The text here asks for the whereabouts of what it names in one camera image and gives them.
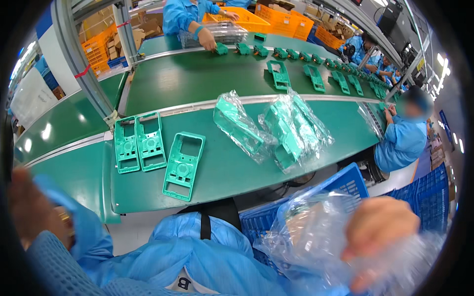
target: black strap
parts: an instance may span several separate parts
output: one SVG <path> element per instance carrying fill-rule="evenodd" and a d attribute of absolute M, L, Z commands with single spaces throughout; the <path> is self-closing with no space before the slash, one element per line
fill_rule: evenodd
<path fill-rule="evenodd" d="M 207 214 L 201 213 L 201 239 L 210 240 L 210 219 Z"/>

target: worker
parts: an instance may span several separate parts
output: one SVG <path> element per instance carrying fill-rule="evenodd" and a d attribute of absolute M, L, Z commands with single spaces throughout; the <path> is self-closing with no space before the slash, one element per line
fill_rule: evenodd
<path fill-rule="evenodd" d="M 352 162 L 359 165 L 366 184 L 379 183 L 394 170 L 414 162 L 426 145 L 426 120 L 433 112 L 433 100 L 418 86 L 412 86 L 384 109 L 387 128 L 383 140 L 338 163 L 341 169 Z"/>
<path fill-rule="evenodd" d="M 206 50 L 216 48 L 214 35 L 200 24 L 204 13 L 219 14 L 233 21 L 239 19 L 235 12 L 220 9 L 207 0 L 168 0 L 163 8 L 163 32 L 165 35 L 176 35 L 180 30 L 194 34 L 194 39 Z"/>
<path fill-rule="evenodd" d="M 365 54 L 377 44 L 377 41 L 367 32 L 362 36 L 353 36 L 339 47 L 339 51 L 348 58 L 348 61 L 358 66 L 365 57 Z M 366 72 L 376 72 L 380 60 L 380 52 L 375 51 L 364 65 Z"/>
<path fill-rule="evenodd" d="M 226 4 L 226 7 L 241 7 L 247 9 L 252 0 L 223 0 Z"/>
<path fill-rule="evenodd" d="M 400 71 L 398 71 L 397 68 L 395 68 L 395 73 L 392 76 L 393 85 L 397 84 L 400 81 L 400 79 L 401 79 L 401 73 L 400 73 Z M 404 86 L 403 84 L 400 86 L 400 89 L 403 90 L 403 91 L 408 90 L 408 88 L 406 86 Z"/>
<path fill-rule="evenodd" d="M 221 205 L 215 211 L 221 218 L 203 214 L 207 204 L 201 213 L 169 216 L 146 244 L 113 256 L 112 239 L 97 215 L 48 177 L 32 182 L 26 169 L 15 169 L 8 198 L 33 271 L 52 295 L 287 295 L 275 270 L 254 259 L 236 227 L 240 222 L 222 219 L 238 217 L 236 208 L 232 215 Z M 375 256 L 418 231 L 419 218 L 403 201 L 374 197 L 360 208 L 347 225 L 342 260 Z M 373 280 L 357 276 L 351 289 L 364 291 Z"/>
<path fill-rule="evenodd" d="M 383 56 L 378 62 L 377 70 L 373 73 L 380 76 L 382 81 L 386 83 L 387 78 L 393 76 L 392 62 L 386 56 Z"/>

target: blue sign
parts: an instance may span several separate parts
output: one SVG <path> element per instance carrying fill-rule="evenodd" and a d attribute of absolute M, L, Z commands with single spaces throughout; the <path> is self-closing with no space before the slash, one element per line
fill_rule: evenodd
<path fill-rule="evenodd" d="M 445 126 L 445 131 L 446 131 L 446 135 L 447 135 L 447 139 L 450 141 L 450 143 L 452 144 L 453 143 L 453 137 L 451 135 L 451 130 L 449 129 L 449 124 L 447 123 L 447 119 L 446 119 L 446 116 L 444 115 L 444 112 L 443 110 L 441 110 L 439 112 L 439 116 L 441 116 L 441 122 L 443 123 L 443 125 Z"/>

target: blue wristband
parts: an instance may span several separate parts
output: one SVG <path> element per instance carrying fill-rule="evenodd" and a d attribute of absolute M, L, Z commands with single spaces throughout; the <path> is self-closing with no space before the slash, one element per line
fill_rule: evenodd
<path fill-rule="evenodd" d="M 199 26 L 199 28 L 196 29 L 196 31 L 194 32 L 194 40 L 198 40 L 198 39 L 199 39 L 198 33 L 199 33 L 202 29 L 204 29 L 204 26 L 203 26 L 203 25 Z"/>

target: clear plastic bag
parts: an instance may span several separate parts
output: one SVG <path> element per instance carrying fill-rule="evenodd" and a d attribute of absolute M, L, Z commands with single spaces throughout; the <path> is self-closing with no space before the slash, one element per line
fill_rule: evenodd
<path fill-rule="evenodd" d="M 218 97 L 213 118 L 214 123 L 258 164 L 268 158 L 278 144 L 274 136 L 257 128 L 235 90 Z"/>
<path fill-rule="evenodd" d="M 370 295 L 411 295 L 436 260 L 444 236 L 413 235 L 349 265 L 339 256 L 347 244 L 346 223 L 360 202 L 358 197 L 317 188 L 299 191 L 280 206 L 271 230 L 253 247 L 308 295 L 344 296 L 351 279 L 361 272 L 374 275 Z"/>
<path fill-rule="evenodd" d="M 369 111 L 370 107 L 367 105 L 367 103 L 358 102 L 357 104 L 359 105 L 359 114 L 365 119 L 365 122 L 375 132 L 375 135 L 379 141 L 383 141 L 384 132 L 373 113 Z"/>
<path fill-rule="evenodd" d="M 203 22 L 201 23 L 214 35 L 216 42 L 222 44 L 234 44 L 243 42 L 248 31 L 231 21 L 221 22 Z M 183 48 L 200 47 L 199 40 L 194 40 L 194 34 L 188 31 L 180 30 L 178 35 Z"/>
<path fill-rule="evenodd" d="M 274 148 L 275 162 L 286 174 L 293 168 L 319 159 L 324 147 L 333 144 L 334 138 L 311 108 L 293 90 L 279 95 L 258 116 L 263 129 L 274 135 L 278 145 Z"/>

